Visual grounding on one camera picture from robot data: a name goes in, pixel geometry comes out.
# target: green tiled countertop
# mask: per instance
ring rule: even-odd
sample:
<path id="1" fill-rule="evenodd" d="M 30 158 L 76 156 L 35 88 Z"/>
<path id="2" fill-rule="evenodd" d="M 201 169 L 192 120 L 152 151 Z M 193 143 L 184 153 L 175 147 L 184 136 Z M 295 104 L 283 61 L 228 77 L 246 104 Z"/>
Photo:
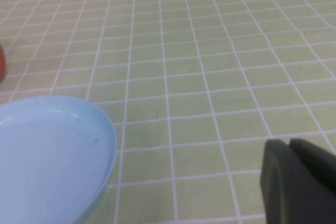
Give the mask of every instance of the green tiled countertop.
<path id="1" fill-rule="evenodd" d="M 262 224 L 267 138 L 336 149 L 336 0 L 0 0 L 0 102 L 73 95 L 119 151 L 85 224 Z"/>

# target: light blue plate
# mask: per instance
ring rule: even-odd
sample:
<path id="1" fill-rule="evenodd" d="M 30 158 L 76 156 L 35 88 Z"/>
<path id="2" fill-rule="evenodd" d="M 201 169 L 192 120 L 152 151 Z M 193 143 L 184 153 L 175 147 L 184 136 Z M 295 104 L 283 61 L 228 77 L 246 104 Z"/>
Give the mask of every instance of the light blue plate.
<path id="1" fill-rule="evenodd" d="M 0 223 L 73 224 L 112 171 L 116 135 L 84 100 L 42 96 L 0 106 Z"/>

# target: green tile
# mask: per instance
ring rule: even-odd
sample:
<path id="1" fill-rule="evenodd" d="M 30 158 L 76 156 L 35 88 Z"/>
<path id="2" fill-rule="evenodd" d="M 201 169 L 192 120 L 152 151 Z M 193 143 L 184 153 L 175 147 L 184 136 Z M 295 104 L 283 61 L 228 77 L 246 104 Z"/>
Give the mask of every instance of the green tile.
<path id="1" fill-rule="evenodd" d="M 311 47 L 322 60 L 335 58 L 336 43 L 312 45 Z"/>
<path id="2" fill-rule="evenodd" d="M 274 135 L 319 130 L 308 110 L 304 107 L 267 110 L 263 114 Z"/>
<path id="3" fill-rule="evenodd" d="M 206 81 L 210 91 L 218 89 L 242 88 L 247 86 L 243 73 L 240 70 L 207 73 Z"/>
<path id="4" fill-rule="evenodd" d="M 133 80 L 129 83 L 130 99 L 156 97 L 165 94 L 164 78 Z"/>
<path id="5" fill-rule="evenodd" d="M 167 120 L 128 124 L 125 131 L 125 149 L 150 148 L 169 145 Z"/>
<path id="6" fill-rule="evenodd" d="M 174 204 L 171 182 L 121 188 L 118 223 L 173 220 Z"/>
<path id="7" fill-rule="evenodd" d="M 122 165 L 122 182 L 140 182 L 171 177 L 170 150 L 125 152 Z"/>
<path id="8" fill-rule="evenodd" d="M 198 41 L 200 55 L 214 55 L 225 52 L 232 52 L 232 47 L 229 39 L 214 39 Z"/>
<path id="9" fill-rule="evenodd" d="M 146 60 L 161 60 L 162 46 L 152 45 L 141 48 L 132 48 L 131 62 L 140 62 Z"/>
<path id="10" fill-rule="evenodd" d="M 310 108 L 324 131 L 335 130 L 335 104 L 311 106 Z"/>
<path id="11" fill-rule="evenodd" d="M 258 112 L 218 115 L 217 121 L 222 140 L 267 136 Z"/>
<path id="12" fill-rule="evenodd" d="M 88 92 L 88 86 L 79 86 L 79 87 L 55 88 L 53 89 L 52 94 L 68 95 L 70 97 L 77 97 L 85 100 L 87 92 Z"/>
<path id="13" fill-rule="evenodd" d="M 100 51 L 110 51 L 119 49 L 128 49 L 130 47 L 130 38 L 108 38 L 102 39 L 100 43 Z"/>
<path id="14" fill-rule="evenodd" d="M 163 40 L 165 43 L 188 42 L 188 41 L 194 41 L 194 36 L 191 30 L 173 31 L 173 32 L 165 33 L 163 35 Z"/>
<path id="15" fill-rule="evenodd" d="M 174 144 L 203 143 L 218 139 L 214 120 L 211 116 L 173 119 L 171 120 L 171 131 Z"/>
<path id="16" fill-rule="evenodd" d="M 139 62 L 132 64 L 130 79 L 153 78 L 163 76 L 163 62 Z"/>
<path id="17" fill-rule="evenodd" d="M 297 87 L 308 103 L 329 102 L 336 100 L 336 82 L 319 81 L 312 83 L 300 83 Z"/>
<path id="18" fill-rule="evenodd" d="M 97 104 L 113 123 L 122 123 L 124 118 L 124 102 L 112 102 Z"/>
<path id="19" fill-rule="evenodd" d="M 166 74 L 186 74 L 186 73 L 198 73 L 202 72 L 201 64 L 198 58 L 184 58 L 176 60 L 167 60 Z"/>
<path id="20" fill-rule="evenodd" d="M 236 216 L 227 176 L 176 182 L 181 220 Z"/>
<path id="21" fill-rule="evenodd" d="M 89 101 L 106 102 L 125 99 L 126 83 L 93 84 Z"/>
<path id="22" fill-rule="evenodd" d="M 261 87 L 253 89 L 261 108 L 302 104 L 302 100 L 292 85 Z"/>
<path id="23" fill-rule="evenodd" d="M 249 35 L 232 38 L 236 51 L 249 51 L 268 48 L 268 43 L 264 35 Z"/>
<path id="24" fill-rule="evenodd" d="M 327 69 L 319 62 L 286 65 L 285 69 L 293 81 L 311 81 L 332 78 Z"/>
<path id="25" fill-rule="evenodd" d="M 260 22 L 258 22 L 258 25 L 264 33 L 294 30 L 291 23 L 289 23 L 287 20 L 269 20 L 265 22 L 261 20 Z"/>
<path id="26" fill-rule="evenodd" d="M 202 74 L 168 77 L 167 88 L 169 94 L 206 91 Z"/>
<path id="27" fill-rule="evenodd" d="M 175 176 L 197 176 L 226 171 L 218 144 L 175 147 Z"/>
<path id="28" fill-rule="evenodd" d="M 197 56 L 196 44 L 195 42 L 165 44 L 164 54 L 167 59 Z"/>
<path id="29" fill-rule="evenodd" d="M 156 120 L 167 116 L 165 97 L 129 101 L 127 121 Z"/>
<path id="30" fill-rule="evenodd" d="M 62 69 L 93 67 L 95 58 L 95 53 L 66 55 L 63 60 Z"/>
<path id="31" fill-rule="evenodd" d="M 239 68 L 239 63 L 234 54 L 203 56 L 204 71 L 218 71 Z"/>
<path id="32" fill-rule="evenodd" d="M 260 34 L 260 30 L 254 23 L 237 24 L 227 27 L 227 31 L 231 37 L 244 36 L 251 34 Z"/>
<path id="33" fill-rule="evenodd" d="M 101 66 L 96 67 L 93 75 L 93 83 L 123 81 L 127 79 L 127 66 Z"/>
<path id="34" fill-rule="evenodd" d="M 175 95 L 169 97 L 170 116 L 210 114 L 210 104 L 206 94 Z"/>
<path id="35" fill-rule="evenodd" d="M 211 99 L 217 113 L 257 108 L 248 89 L 213 92 Z"/>
<path id="36" fill-rule="evenodd" d="M 264 203 L 260 190 L 260 174 L 237 174 L 233 175 L 232 179 L 241 214 L 263 214 Z"/>
<path id="37" fill-rule="evenodd" d="M 289 79 L 281 67 L 246 69 L 245 74 L 251 86 L 288 83 Z"/>
<path id="38" fill-rule="evenodd" d="M 317 60 L 314 53 L 307 46 L 276 48 L 274 51 L 282 63 Z"/>
<path id="39" fill-rule="evenodd" d="M 18 91 L 51 88 L 55 76 L 56 73 L 36 73 L 26 75 L 23 77 L 18 87 Z"/>
<path id="40" fill-rule="evenodd" d="M 83 224 L 105 224 L 114 219 L 114 204 L 116 202 L 116 189 L 105 189 L 101 199 L 94 207 Z"/>
<path id="41" fill-rule="evenodd" d="M 90 82 L 92 69 L 65 70 L 58 75 L 55 86 L 74 86 L 88 84 Z"/>
<path id="42" fill-rule="evenodd" d="M 230 170 L 261 169 L 265 140 L 224 143 Z"/>
<path id="43" fill-rule="evenodd" d="M 297 31 L 268 34 L 267 38 L 272 47 L 304 45 L 305 41 Z"/>

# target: tile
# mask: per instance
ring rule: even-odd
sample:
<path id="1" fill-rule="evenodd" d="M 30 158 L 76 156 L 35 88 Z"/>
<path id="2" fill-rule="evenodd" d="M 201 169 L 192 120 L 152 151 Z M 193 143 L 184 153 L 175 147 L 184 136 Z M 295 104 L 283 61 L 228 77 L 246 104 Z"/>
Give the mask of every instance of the tile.
<path id="1" fill-rule="evenodd" d="M 282 63 L 317 60 L 314 53 L 307 46 L 276 48 L 274 51 Z"/>
<path id="2" fill-rule="evenodd" d="M 267 136 L 258 112 L 218 115 L 217 121 L 222 140 Z"/>
<path id="3" fill-rule="evenodd" d="M 299 83 L 297 87 L 308 103 L 336 100 L 336 82 L 334 80 Z"/>
<path id="4" fill-rule="evenodd" d="M 87 92 L 88 92 L 88 86 L 79 86 L 79 87 L 55 88 L 53 89 L 51 94 L 68 95 L 70 97 L 77 97 L 85 100 Z"/>
<path id="5" fill-rule="evenodd" d="M 212 116 L 172 119 L 171 131 L 173 144 L 203 143 L 218 140 Z"/>
<path id="6" fill-rule="evenodd" d="M 291 84 L 255 88 L 253 93 L 261 108 L 302 104 L 301 98 Z"/>
<path id="7" fill-rule="evenodd" d="M 257 108 L 248 89 L 213 92 L 211 100 L 216 113 Z"/>
<path id="8" fill-rule="evenodd" d="M 25 91 L 31 89 L 44 89 L 51 88 L 56 73 L 36 73 L 29 74 L 23 77 L 18 91 Z"/>
<path id="9" fill-rule="evenodd" d="M 247 86 L 243 73 L 240 70 L 206 73 L 209 90 L 243 88 Z"/>
<path id="10" fill-rule="evenodd" d="M 175 176 L 197 176 L 226 171 L 218 144 L 175 147 Z"/>
<path id="11" fill-rule="evenodd" d="M 259 177 L 260 174 L 236 174 L 232 176 L 242 215 L 264 213 Z"/>
<path id="12" fill-rule="evenodd" d="M 122 123 L 124 118 L 124 102 L 100 103 L 97 104 L 113 123 Z"/>
<path id="13" fill-rule="evenodd" d="M 166 74 L 186 74 L 202 72 L 198 58 L 182 58 L 176 60 L 166 60 Z"/>
<path id="14" fill-rule="evenodd" d="M 128 49 L 130 47 L 130 37 L 125 38 L 105 38 L 100 42 L 100 51 L 111 51 Z"/>
<path id="15" fill-rule="evenodd" d="M 311 81 L 332 78 L 328 70 L 319 62 L 286 65 L 285 69 L 293 81 Z"/>
<path id="16" fill-rule="evenodd" d="M 98 53 L 97 66 L 127 64 L 128 60 L 128 50 L 100 52 Z"/>
<path id="17" fill-rule="evenodd" d="M 203 75 L 167 77 L 167 91 L 168 94 L 205 92 Z"/>
<path id="18" fill-rule="evenodd" d="M 289 82 L 288 77 L 281 67 L 261 67 L 245 69 L 245 74 L 251 86 Z"/>
<path id="19" fill-rule="evenodd" d="M 106 102 L 125 99 L 126 83 L 93 84 L 89 101 Z"/>
<path id="20" fill-rule="evenodd" d="M 258 27 L 254 23 L 227 26 L 226 29 L 231 37 L 260 34 Z"/>
<path id="21" fill-rule="evenodd" d="M 312 45 L 311 47 L 322 60 L 335 58 L 336 43 Z"/>
<path id="22" fill-rule="evenodd" d="M 224 143 L 231 171 L 261 169 L 265 140 Z"/>
<path id="23" fill-rule="evenodd" d="M 164 54 L 166 59 L 197 56 L 196 44 L 195 42 L 166 44 L 164 45 Z"/>
<path id="24" fill-rule="evenodd" d="M 169 33 L 164 33 L 163 41 L 164 43 L 188 42 L 188 41 L 194 41 L 194 36 L 191 30 L 173 31 Z"/>
<path id="25" fill-rule="evenodd" d="M 308 110 L 304 107 L 267 110 L 263 114 L 274 135 L 319 130 Z"/>
<path id="26" fill-rule="evenodd" d="M 161 59 L 162 59 L 161 45 L 151 45 L 147 47 L 131 49 L 131 62 L 161 60 Z"/>
<path id="27" fill-rule="evenodd" d="M 6 60 L 30 59 L 30 58 L 33 57 L 33 55 L 35 53 L 35 50 L 36 50 L 36 46 L 11 48 L 11 49 L 8 50 L 8 52 L 6 54 Z"/>
<path id="28" fill-rule="evenodd" d="M 229 39 L 198 41 L 198 48 L 200 55 L 214 55 L 233 51 Z"/>
<path id="29" fill-rule="evenodd" d="M 130 67 L 130 79 L 163 76 L 163 62 L 139 62 Z"/>
<path id="30" fill-rule="evenodd" d="M 20 76 L 7 76 L 0 82 L 0 92 L 11 92 L 16 89 Z"/>
<path id="31" fill-rule="evenodd" d="M 101 66 L 95 68 L 92 82 L 123 81 L 126 79 L 127 66 Z"/>
<path id="32" fill-rule="evenodd" d="M 118 223 L 145 223 L 174 219 L 171 182 L 121 188 Z"/>
<path id="33" fill-rule="evenodd" d="M 167 116 L 165 97 L 128 102 L 127 122 L 156 120 Z"/>
<path id="34" fill-rule="evenodd" d="M 29 63 L 27 73 L 57 71 L 61 65 L 61 57 L 33 59 Z"/>
<path id="35" fill-rule="evenodd" d="M 236 216 L 227 176 L 179 180 L 176 192 L 181 220 Z"/>
<path id="36" fill-rule="evenodd" d="M 116 189 L 105 189 L 102 198 L 94 207 L 83 224 L 105 224 L 114 219 L 114 204 L 116 202 Z"/>
<path id="37" fill-rule="evenodd" d="M 6 75 L 23 74 L 27 68 L 28 60 L 9 61 L 6 63 Z"/>
<path id="38" fill-rule="evenodd" d="M 206 94 L 188 94 L 169 97 L 170 116 L 189 116 L 211 113 Z"/>
<path id="39" fill-rule="evenodd" d="M 93 67 L 95 58 L 95 53 L 66 55 L 63 60 L 62 69 Z"/>
<path id="40" fill-rule="evenodd" d="M 128 124 L 126 126 L 125 149 L 150 148 L 162 145 L 169 145 L 168 124 L 166 120 Z"/>
<path id="41" fill-rule="evenodd" d="M 129 82 L 130 99 L 143 97 L 157 97 L 165 94 L 163 78 L 133 80 Z"/>
<path id="42" fill-rule="evenodd" d="M 236 51 L 249 51 L 268 48 L 264 35 L 250 35 L 239 38 L 232 38 Z"/>
<path id="43" fill-rule="evenodd" d="M 276 31 L 293 31 L 294 28 L 287 20 L 270 20 L 258 22 L 260 29 L 264 33 L 273 33 Z"/>
<path id="44" fill-rule="evenodd" d="M 168 147 L 149 151 L 125 152 L 122 182 L 140 182 L 171 177 Z"/>

